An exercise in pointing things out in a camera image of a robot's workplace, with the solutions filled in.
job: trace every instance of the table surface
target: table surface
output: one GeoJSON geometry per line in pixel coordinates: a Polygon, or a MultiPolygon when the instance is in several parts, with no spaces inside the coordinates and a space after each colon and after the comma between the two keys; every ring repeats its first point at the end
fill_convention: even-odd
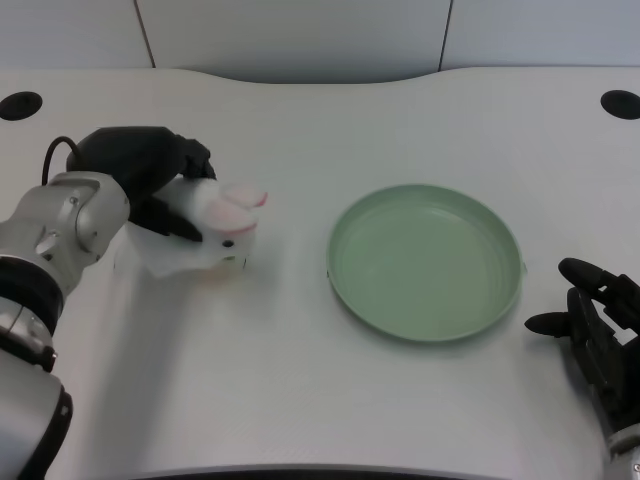
{"type": "MultiPolygon", "coordinates": [[[[373,85],[259,85],[179,70],[5,71],[0,214],[37,184],[58,135],[165,125],[212,151],[219,177],[269,191],[241,274],[152,279],[121,231],[85,271],[55,336],[75,415],[49,479],[245,465],[349,464],[464,478],[596,479],[604,440],[554,339],[567,256],[640,278],[640,123],[600,106],[640,69],[492,68],[373,85]],[[326,243],[372,190],[451,187],[489,205],[528,273],[515,311],[447,345],[405,343],[332,294],[326,243]]],[[[60,147],[52,171],[61,171],[60,147]]]]}

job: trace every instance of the rabbit ear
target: rabbit ear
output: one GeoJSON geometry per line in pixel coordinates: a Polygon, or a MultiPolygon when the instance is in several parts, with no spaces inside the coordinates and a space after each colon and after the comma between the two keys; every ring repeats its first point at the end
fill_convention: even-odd
{"type": "Polygon", "coordinates": [[[257,218],[251,212],[223,198],[209,203],[203,220],[211,229],[225,234],[248,232],[258,225],[257,218]]]}
{"type": "Polygon", "coordinates": [[[222,196],[244,208],[261,207],[267,201],[267,192],[262,192],[251,185],[225,185],[222,187],[222,196]]]}

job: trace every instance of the robotic hand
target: robotic hand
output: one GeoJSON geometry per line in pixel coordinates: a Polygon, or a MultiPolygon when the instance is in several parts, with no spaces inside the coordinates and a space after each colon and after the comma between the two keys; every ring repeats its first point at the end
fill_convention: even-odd
{"type": "Polygon", "coordinates": [[[560,273],[574,285],[568,312],[531,317],[526,327],[542,335],[569,337],[582,374],[604,410],[611,462],[605,480],[640,479],[640,336],[622,345],[598,315],[593,301],[623,329],[640,335],[640,287],[582,260],[566,258],[560,273]]]}
{"type": "Polygon", "coordinates": [[[205,147],[161,127],[100,129],[72,147],[68,171],[48,182],[46,162],[43,186],[0,223],[0,480],[44,478],[66,436],[52,335],[84,268],[127,220],[202,240],[152,195],[179,174],[215,178],[205,147]]]}

